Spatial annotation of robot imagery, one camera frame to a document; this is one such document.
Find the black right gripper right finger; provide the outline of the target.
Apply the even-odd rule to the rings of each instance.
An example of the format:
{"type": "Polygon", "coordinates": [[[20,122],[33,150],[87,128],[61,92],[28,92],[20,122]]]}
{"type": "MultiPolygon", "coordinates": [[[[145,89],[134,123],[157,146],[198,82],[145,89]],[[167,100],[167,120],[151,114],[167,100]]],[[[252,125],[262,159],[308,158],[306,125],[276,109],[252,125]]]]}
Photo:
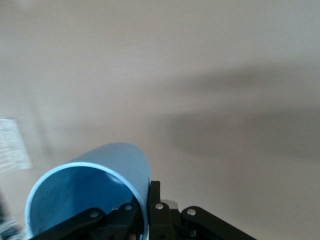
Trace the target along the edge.
{"type": "Polygon", "coordinates": [[[198,206],[179,211],[161,200],[161,183],[149,186],[150,240],[253,240],[254,238],[198,206]]]}

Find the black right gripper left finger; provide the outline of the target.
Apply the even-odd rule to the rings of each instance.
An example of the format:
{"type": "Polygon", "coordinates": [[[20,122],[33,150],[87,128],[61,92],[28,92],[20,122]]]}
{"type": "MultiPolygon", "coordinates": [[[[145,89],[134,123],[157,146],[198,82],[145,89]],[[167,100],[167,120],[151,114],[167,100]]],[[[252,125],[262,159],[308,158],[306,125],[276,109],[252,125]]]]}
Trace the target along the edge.
{"type": "Polygon", "coordinates": [[[135,202],[122,204],[106,214],[89,208],[43,231],[33,240],[138,240],[140,207],[135,202]]]}

